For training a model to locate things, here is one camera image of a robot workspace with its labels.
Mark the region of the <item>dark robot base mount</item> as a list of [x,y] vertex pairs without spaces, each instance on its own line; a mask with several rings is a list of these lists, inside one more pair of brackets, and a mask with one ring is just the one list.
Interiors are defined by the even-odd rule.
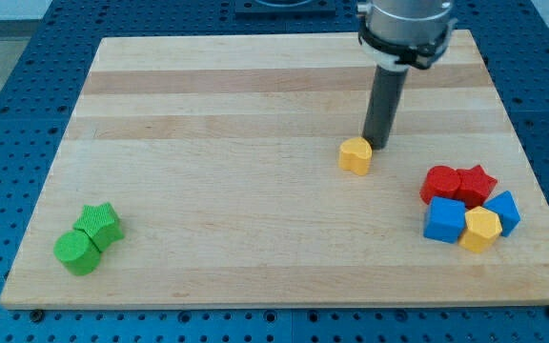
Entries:
[[334,0],[235,0],[236,17],[263,17],[271,15],[294,16],[303,14],[335,14]]

